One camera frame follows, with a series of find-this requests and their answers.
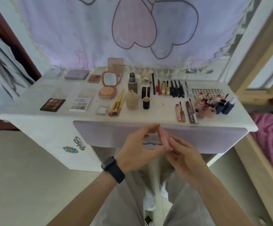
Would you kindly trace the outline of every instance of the smartwatch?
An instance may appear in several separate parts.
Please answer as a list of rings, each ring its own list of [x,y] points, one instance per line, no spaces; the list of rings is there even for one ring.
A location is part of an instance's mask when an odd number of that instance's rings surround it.
[[[109,157],[106,159],[104,163],[102,163],[101,168],[104,171],[109,172],[119,184],[125,179],[125,174],[118,167],[117,161],[114,157]]]

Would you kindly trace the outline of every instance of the forearm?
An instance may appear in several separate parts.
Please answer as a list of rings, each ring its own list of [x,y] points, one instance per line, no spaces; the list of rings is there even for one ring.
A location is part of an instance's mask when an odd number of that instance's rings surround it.
[[[254,226],[216,176],[209,176],[199,194],[217,226]]]
[[[116,184],[112,175],[103,171],[47,226],[90,225]]]

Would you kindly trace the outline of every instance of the watch face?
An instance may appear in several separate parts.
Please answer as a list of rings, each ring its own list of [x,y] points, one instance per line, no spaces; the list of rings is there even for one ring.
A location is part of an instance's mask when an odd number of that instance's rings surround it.
[[[105,170],[105,169],[108,168],[108,166],[111,166],[115,161],[116,161],[116,160],[114,159],[114,157],[109,157],[108,159],[106,159],[106,160],[104,161],[104,163],[102,163],[101,168],[102,168],[103,170]]]

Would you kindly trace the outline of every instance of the gray pants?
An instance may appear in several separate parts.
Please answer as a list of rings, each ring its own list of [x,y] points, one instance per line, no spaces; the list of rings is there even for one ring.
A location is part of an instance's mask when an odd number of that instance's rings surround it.
[[[164,226],[215,225],[198,192],[183,183],[176,172],[167,179],[168,199],[173,204]],[[144,181],[139,172],[132,172],[110,193],[92,226],[143,226]]]

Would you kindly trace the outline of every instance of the mirror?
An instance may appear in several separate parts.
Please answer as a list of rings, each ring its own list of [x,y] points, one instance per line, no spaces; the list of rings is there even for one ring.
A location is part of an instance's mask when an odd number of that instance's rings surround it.
[[[104,74],[103,81],[106,86],[116,86],[117,85],[117,75],[112,72],[106,72]]]

